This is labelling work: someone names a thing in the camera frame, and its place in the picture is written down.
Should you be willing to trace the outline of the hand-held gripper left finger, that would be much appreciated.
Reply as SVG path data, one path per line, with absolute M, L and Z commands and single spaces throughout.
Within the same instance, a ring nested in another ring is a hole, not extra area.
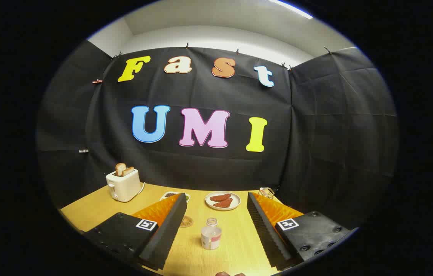
M 186 194 L 177 193 L 132 215 L 118 212 L 84 236 L 130 265 L 163 269 L 186 208 Z

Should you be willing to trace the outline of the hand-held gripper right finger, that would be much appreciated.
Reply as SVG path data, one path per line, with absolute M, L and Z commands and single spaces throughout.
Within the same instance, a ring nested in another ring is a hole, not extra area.
M 303 214 L 254 192 L 247 209 L 270 265 L 279 271 L 321 257 L 355 232 L 318 211 Z

